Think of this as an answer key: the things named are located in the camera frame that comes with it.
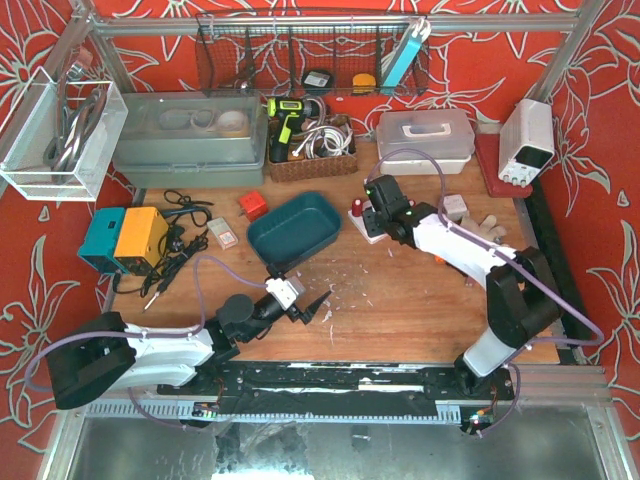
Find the red spring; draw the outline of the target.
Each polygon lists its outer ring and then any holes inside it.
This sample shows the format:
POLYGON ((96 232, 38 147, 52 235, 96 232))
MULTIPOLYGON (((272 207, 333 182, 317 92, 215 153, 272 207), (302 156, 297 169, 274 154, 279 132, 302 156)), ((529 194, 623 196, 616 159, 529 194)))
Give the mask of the red spring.
POLYGON ((360 198, 356 198, 353 200, 350 213, 354 218, 359 218, 362 216, 363 201, 360 198))

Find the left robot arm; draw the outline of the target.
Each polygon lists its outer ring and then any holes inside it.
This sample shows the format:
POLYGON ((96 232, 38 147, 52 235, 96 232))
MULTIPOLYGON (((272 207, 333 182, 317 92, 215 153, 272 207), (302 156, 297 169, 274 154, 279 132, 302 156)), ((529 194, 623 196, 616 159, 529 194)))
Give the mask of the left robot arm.
POLYGON ((177 328, 144 330, 125 323, 118 312, 107 312, 57 342, 45 355, 55 404, 71 410, 108 390, 182 387, 205 366, 238 355, 239 342, 262 338, 281 317, 309 323, 329 295, 325 292, 302 311, 296 304, 283 309, 270 293, 256 302, 236 294, 191 335, 177 328))

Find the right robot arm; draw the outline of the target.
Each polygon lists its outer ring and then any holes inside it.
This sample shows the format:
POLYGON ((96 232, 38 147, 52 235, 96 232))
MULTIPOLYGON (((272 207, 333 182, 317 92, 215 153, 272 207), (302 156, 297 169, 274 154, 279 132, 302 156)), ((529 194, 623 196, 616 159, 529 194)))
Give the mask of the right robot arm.
POLYGON ((391 175, 366 182, 364 191, 371 203, 363 211, 368 229, 443 259, 485 290, 486 330, 454 362, 458 389, 475 396, 495 370, 560 317, 546 257, 534 247, 518 251, 488 242, 436 207, 411 203, 391 175))

